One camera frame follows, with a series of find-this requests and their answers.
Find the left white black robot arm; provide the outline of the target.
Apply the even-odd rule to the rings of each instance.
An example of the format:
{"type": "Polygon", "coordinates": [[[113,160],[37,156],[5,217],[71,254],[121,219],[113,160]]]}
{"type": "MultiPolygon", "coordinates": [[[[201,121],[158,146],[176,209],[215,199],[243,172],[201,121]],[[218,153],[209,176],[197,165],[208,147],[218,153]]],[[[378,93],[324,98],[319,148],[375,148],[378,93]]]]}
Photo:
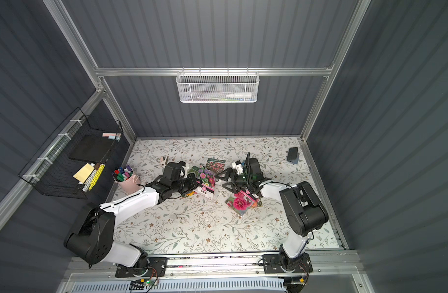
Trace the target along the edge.
{"type": "Polygon", "coordinates": [[[170,162],[152,182],[139,185],[140,190],[123,199],[101,205],[85,205],[65,237],[64,247],[89,266],[100,262],[135,269],[148,269],[148,254],[133,244],[114,240],[116,227],[140,211],[157,206],[174,193],[186,195],[203,181],[185,174],[184,162],[170,162]]]}

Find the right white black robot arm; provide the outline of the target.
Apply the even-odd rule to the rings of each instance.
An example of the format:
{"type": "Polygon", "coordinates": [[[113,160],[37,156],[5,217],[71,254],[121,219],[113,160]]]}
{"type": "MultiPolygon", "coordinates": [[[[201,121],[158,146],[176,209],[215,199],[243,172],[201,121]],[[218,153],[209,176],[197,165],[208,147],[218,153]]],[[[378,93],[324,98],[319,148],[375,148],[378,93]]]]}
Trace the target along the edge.
{"type": "Polygon", "coordinates": [[[265,177],[259,162],[248,157],[242,171],[229,167],[216,175],[224,181],[222,187],[233,194],[243,191],[259,198],[273,199],[284,208],[291,231],[280,246],[280,263],[288,266],[302,259],[314,231],[328,222],[325,206],[307,181],[286,184],[265,177]]]}

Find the yellow sunflower seed packet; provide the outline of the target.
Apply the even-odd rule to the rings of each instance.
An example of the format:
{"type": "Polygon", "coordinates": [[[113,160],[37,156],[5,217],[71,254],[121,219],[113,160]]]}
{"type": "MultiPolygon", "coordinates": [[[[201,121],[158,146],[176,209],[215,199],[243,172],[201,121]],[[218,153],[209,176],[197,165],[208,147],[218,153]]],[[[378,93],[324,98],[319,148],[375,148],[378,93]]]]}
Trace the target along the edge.
{"type": "Polygon", "coordinates": [[[200,174],[202,174],[202,173],[203,173],[203,169],[201,167],[192,166],[188,169],[187,176],[189,177],[191,174],[193,174],[193,176],[195,178],[201,179],[200,174]]]}

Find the purple pink flower seed packet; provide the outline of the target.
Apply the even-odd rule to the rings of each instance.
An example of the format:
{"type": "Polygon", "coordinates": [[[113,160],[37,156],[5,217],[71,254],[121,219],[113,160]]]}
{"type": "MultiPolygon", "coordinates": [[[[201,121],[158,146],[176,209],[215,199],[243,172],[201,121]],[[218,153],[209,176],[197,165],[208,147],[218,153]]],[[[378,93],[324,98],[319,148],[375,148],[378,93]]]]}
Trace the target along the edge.
{"type": "Polygon", "coordinates": [[[215,175],[204,167],[199,167],[196,178],[201,182],[194,190],[195,193],[201,195],[209,200],[212,200],[215,195],[215,175]]]}

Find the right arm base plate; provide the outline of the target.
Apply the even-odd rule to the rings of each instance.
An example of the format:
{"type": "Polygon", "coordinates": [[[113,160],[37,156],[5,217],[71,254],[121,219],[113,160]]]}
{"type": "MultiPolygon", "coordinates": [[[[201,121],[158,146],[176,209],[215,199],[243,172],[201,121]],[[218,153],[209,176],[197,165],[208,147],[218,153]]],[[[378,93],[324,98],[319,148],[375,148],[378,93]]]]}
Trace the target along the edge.
{"type": "Polygon", "coordinates": [[[284,254],[265,254],[258,262],[266,274],[276,273],[312,273],[313,265],[307,253],[290,259],[284,254]]]}

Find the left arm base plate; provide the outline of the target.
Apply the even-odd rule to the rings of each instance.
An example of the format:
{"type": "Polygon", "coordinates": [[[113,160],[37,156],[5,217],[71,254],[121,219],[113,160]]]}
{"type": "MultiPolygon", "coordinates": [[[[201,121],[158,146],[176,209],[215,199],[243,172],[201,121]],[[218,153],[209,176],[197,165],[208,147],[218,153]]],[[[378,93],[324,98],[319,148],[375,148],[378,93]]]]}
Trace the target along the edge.
{"type": "Polygon", "coordinates": [[[165,275],[168,258],[141,257],[132,267],[117,265],[116,278],[149,278],[165,275]]]}

